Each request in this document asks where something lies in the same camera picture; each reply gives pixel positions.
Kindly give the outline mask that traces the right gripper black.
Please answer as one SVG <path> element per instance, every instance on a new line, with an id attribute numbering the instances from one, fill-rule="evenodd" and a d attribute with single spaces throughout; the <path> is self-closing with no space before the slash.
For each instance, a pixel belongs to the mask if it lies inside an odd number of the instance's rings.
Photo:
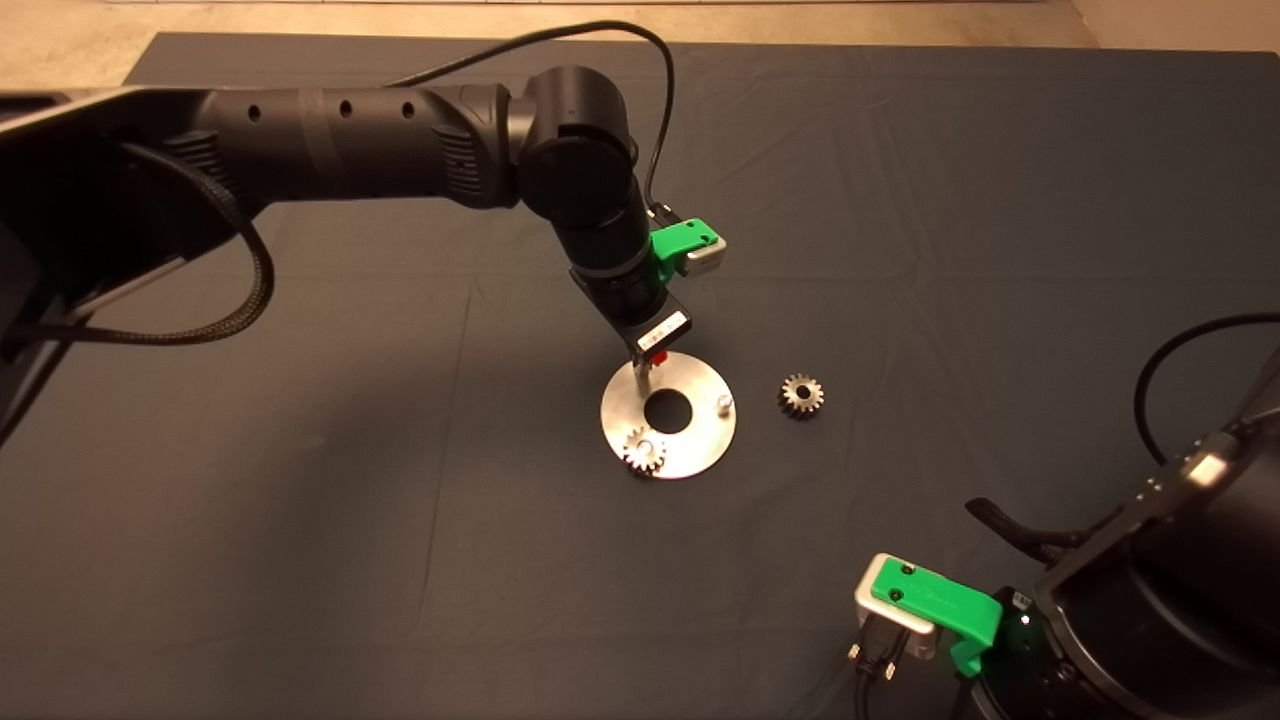
<path id="1" fill-rule="evenodd" d="M 997 591 L 1001 606 L 993 646 L 970 680 L 972 719 L 1083 719 L 1074 667 L 1050 641 L 1044 619 L 1018 591 Z"/>

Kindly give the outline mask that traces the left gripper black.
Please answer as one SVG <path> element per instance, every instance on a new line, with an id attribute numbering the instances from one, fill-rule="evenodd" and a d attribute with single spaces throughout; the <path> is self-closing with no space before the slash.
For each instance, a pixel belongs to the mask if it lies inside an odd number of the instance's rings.
<path id="1" fill-rule="evenodd" d="M 667 348 L 692 329 L 692 314 L 655 272 L 588 272 L 585 296 L 621 338 L 628 356 L 645 357 L 646 366 L 666 363 Z"/>

